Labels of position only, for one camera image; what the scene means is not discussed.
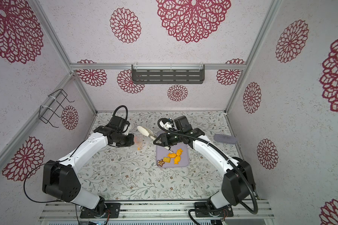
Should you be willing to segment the clear resealable bag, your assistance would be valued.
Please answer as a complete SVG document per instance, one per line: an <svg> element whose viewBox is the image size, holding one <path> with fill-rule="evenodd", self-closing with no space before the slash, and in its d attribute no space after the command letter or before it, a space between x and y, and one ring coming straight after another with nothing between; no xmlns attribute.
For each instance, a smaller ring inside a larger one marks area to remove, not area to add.
<svg viewBox="0 0 338 225"><path fill-rule="evenodd" d="M144 136L142 134L135 134L134 135L134 146L135 146L136 149L137 149L137 147L138 147L139 144L142 144L142 147L144 148L144 145L145 145Z"/></svg>

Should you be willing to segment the orange candy-shaped cookie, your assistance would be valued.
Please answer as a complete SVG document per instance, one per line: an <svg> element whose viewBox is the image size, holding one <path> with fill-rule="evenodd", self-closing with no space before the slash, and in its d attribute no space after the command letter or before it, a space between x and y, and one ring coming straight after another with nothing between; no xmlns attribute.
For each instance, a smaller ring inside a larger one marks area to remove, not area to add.
<svg viewBox="0 0 338 225"><path fill-rule="evenodd" d="M176 152L176 155L177 156L181 156L183 153L183 150L182 149L178 149L177 152Z"/></svg>

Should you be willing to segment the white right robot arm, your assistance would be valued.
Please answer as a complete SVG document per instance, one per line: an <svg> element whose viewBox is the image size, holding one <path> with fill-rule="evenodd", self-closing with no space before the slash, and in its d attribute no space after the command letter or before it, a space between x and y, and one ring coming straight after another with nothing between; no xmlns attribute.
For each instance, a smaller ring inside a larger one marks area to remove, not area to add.
<svg viewBox="0 0 338 225"><path fill-rule="evenodd" d="M211 211L241 204L251 214L258 213L254 176L246 161L228 156L201 129L193 128L185 116L160 118L157 125L163 133L154 140L155 145L170 148L184 143L204 156L221 175L221 189L207 201Z"/></svg>

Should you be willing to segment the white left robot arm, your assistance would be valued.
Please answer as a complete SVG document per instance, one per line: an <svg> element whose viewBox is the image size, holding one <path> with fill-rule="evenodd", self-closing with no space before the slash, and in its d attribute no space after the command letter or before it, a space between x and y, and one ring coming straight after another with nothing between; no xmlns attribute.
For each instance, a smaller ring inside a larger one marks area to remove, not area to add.
<svg viewBox="0 0 338 225"><path fill-rule="evenodd" d="M48 161L43 168L42 191L64 202L74 203L91 217L104 217L108 212L105 199L84 187L78 178L79 170L101 149L134 145L134 134L127 119L112 116L105 126L97 127L75 150L57 161Z"/></svg>

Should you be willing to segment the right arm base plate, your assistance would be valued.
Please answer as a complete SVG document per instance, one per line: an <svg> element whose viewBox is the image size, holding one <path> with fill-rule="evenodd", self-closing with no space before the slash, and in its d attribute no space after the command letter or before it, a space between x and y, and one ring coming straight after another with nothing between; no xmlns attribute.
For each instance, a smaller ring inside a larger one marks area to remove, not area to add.
<svg viewBox="0 0 338 225"><path fill-rule="evenodd" d="M222 208L216 209L212 204L208 202L195 202L194 213L196 217L233 217L234 213L230 205L225 205Z"/></svg>

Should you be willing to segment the white silicone tongs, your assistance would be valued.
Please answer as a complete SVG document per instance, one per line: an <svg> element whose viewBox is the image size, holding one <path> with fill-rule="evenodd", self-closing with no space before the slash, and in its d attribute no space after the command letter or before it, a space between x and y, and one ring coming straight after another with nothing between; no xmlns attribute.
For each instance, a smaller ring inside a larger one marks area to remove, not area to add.
<svg viewBox="0 0 338 225"><path fill-rule="evenodd" d="M137 126L137 130L146 137L149 137L150 139L153 140L154 144L159 144L159 146L165 148L168 150L170 153L173 153L170 147L165 146L161 140L160 137L157 137L149 128L143 127L143 126Z"/></svg>

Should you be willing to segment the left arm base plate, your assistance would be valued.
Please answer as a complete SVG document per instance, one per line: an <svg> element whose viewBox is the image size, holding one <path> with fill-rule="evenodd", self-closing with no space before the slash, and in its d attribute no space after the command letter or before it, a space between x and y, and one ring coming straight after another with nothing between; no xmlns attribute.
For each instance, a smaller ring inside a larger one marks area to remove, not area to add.
<svg viewBox="0 0 338 225"><path fill-rule="evenodd" d="M118 218L120 212L120 203L103 203L99 204L95 209L88 209L86 207L80 208L81 212L79 218Z"/></svg>

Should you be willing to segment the orange fish cookie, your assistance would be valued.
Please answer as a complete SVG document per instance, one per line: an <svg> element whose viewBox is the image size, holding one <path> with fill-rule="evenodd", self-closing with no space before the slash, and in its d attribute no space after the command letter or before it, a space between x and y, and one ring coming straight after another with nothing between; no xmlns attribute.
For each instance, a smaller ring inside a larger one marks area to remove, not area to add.
<svg viewBox="0 0 338 225"><path fill-rule="evenodd" d="M176 155L175 153L170 153L170 154L168 154L168 157L169 157L169 158L176 158L177 155Z"/></svg>
<svg viewBox="0 0 338 225"><path fill-rule="evenodd" d="M180 161L181 161L181 157L180 156L176 156L174 158L174 164L178 165Z"/></svg>

